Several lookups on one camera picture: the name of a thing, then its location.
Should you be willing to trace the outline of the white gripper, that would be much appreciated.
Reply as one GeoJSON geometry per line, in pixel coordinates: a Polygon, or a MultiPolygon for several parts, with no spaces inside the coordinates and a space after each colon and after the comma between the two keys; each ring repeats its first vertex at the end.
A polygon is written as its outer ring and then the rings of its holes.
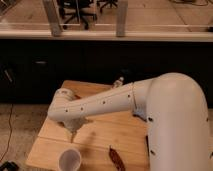
{"type": "Polygon", "coordinates": [[[86,118],[77,118],[68,121],[63,121],[64,127],[68,130],[68,138],[70,141],[74,140],[77,131],[86,123],[87,123],[86,118]]]}

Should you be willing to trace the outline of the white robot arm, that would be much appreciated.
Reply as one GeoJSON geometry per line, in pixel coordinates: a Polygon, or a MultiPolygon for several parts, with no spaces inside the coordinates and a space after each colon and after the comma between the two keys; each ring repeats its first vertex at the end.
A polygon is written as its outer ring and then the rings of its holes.
{"type": "Polygon", "coordinates": [[[148,125],[150,171],[213,171],[208,106],[193,78],[166,73],[89,97],[73,96],[70,89],[58,89],[48,117],[75,132],[88,116],[133,110],[148,125]]]}

